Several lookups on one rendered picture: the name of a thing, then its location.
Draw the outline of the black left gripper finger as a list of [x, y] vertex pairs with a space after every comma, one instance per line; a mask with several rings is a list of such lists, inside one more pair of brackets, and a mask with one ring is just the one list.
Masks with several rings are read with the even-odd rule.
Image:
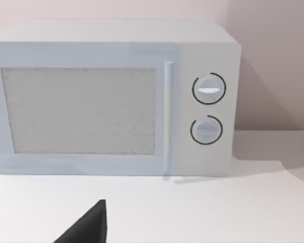
[[106, 243], [106, 200], [99, 200], [53, 243]]

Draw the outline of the pale microwave oven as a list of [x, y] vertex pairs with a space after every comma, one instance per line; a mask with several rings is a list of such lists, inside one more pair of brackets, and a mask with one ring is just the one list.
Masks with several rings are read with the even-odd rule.
[[[241, 45], [208, 20], [186, 19], [64, 19], [31, 20], [0, 31], [0, 43], [152, 43], [179, 47], [176, 149], [169, 176], [225, 176], [232, 158]], [[192, 94], [196, 78], [219, 74], [226, 93], [213, 105]], [[221, 138], [200, 145], [190, 134], [194, 120], [211, 115], [223, 125]]]

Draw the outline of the small pale microwave knob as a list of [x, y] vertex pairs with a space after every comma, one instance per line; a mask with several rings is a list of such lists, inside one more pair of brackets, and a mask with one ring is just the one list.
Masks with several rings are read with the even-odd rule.
[[192, 139], [198, 144], [211, 145], [221, 138], [223, 125], [218, 118], [207, 115], [200, 120], [193, 121], [190, 134]]

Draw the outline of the pale microwave door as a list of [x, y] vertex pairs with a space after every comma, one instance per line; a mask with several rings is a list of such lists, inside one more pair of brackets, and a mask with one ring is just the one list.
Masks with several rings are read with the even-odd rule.
[[172, 160], [178, 46], [0, 43], [0, 175], [164, 176], [166, 61]]

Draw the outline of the large pale microwave knob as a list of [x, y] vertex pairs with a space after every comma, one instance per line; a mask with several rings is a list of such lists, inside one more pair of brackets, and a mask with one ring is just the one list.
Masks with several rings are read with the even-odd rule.
[[226, 93], [226, 83], [217, 73], [195, 79], [192, 86], [194, 98], [201, 104], [213, 105], [223, 99]]

